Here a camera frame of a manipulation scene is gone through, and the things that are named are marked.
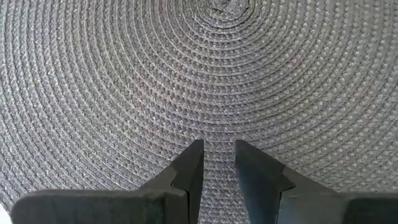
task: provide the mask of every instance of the braided texture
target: braided texture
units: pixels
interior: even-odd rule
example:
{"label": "braided texture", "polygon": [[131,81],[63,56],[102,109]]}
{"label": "braided texture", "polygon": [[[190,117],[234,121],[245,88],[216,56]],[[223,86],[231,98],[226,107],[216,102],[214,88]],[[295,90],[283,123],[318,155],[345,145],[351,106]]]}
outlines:
{"label": "braided texture", "polygon": [[336,190],[398,189],[398,3],[0,2],[0,201],[136,189],[206,139],[201,223],[246,223],[244,139]]}

